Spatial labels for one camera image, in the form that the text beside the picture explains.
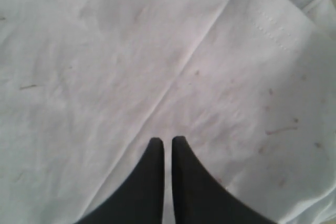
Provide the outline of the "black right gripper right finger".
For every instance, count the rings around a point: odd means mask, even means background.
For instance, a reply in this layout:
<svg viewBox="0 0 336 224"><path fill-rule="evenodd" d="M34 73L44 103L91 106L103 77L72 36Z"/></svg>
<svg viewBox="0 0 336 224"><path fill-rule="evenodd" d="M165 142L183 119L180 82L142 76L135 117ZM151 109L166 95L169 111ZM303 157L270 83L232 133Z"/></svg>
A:
<svg viewBox="0 0 336 224"><path fill-rule="evenodd" d="M184 136L172 139L172 195L176 223L273 223L226 191Z"/></svg>

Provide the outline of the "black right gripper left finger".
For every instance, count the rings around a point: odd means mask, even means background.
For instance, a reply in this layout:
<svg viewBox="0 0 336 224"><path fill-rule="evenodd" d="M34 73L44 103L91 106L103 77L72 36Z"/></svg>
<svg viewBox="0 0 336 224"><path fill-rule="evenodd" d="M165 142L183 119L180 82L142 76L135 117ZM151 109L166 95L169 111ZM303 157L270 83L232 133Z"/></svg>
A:
<svg viewBox="0 0 336 224"><path fill-rule="evenodd" d="M81 224L162 223L164 202L164 146L150 139L134 170Z"/></svg>

